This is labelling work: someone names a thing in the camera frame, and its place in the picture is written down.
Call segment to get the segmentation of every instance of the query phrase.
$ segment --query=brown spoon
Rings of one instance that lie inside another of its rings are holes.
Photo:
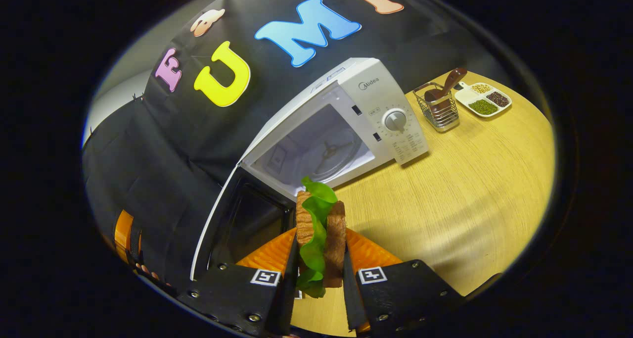
[[[441,90],[427,90],[426,92],[424,92],[424,100],[435,101],[440,99],[441,97],[446,96],[448,92],[466,76],[466,73],[468,73],[468,71],[463,67],[452,70],[448,77],[446,77],[444,88]],[[448,105],[448,102],[442,102],[435,106],[431,106],[431,111],[437,112],[443,108],[446,108],[446,106]]]

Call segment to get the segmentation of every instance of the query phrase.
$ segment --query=midea logo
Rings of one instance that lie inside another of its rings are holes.
[[[362,91],[366,90],[367,87],[373,85],[374,83],[378,82],[378,79],[372,79],[369,82],[361,82],[358,84],[358,88]]]

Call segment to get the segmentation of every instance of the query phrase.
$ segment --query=letter m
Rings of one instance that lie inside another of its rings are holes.
[[[274,42],[291,57],[294,67],[301,67],[317,53],[313,48],[304,48],[297,41],[319,47],[327,46],[322,27],[328,29],[330,38],[340,40],[359,31],[361,25],[351,22],[323,5],[323,0],[306,0],[297,6],[301,23],[271,21],[255,33],[257,40]]]

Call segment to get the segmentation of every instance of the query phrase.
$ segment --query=white microwave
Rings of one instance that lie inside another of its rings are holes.
[[[219,243],[226,247],[231,241],[244,242],[244,238],[255,238],[257,230],[269,227],[267,219],[256,218],[257,214],[237,213],[242,197],[236,192],[248,188],[256,193],[253,198],[265,196],[260,202],[274,203],[269,216],[271,221],[280,220],[279,230],[275,224],[272,231],[278,234],[292,226],[291,218],[283,213],[296,203],[305,176],[336,187],[393,158],[402,165],[428,150],[409,101],[382,62],[375,58],[344,61],[281,108],[248,146],[213,205],[197,244],[190,279],[198,277],[196,270],[206,271],[212,261],[240,259],[236,255],[243,253],[231,256],[230,250],[213,259],[212,248]],[[275,206],[280,210],[277,216],[272,214]],[[270,210],[260,212],[266,217]],[[225,232],[231,228],[251,229],[243,237],[230,239]],[[260,238],[252,249],[274,236]]]

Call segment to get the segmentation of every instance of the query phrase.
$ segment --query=lettuce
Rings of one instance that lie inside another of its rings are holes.
[[[334,190],[325,183],[312,182],[307,176],[301,180],[301,184],[312,194],[303,202],[302,207],[312,216],[314,235],[306,245],[301,247],[299,255],[308,267],[297,279],[297,289],[314,298],[325,295],[323,287],[323,275],[325,275],[325,238],[327,237],[327,215],[334,203],[338,201]]]

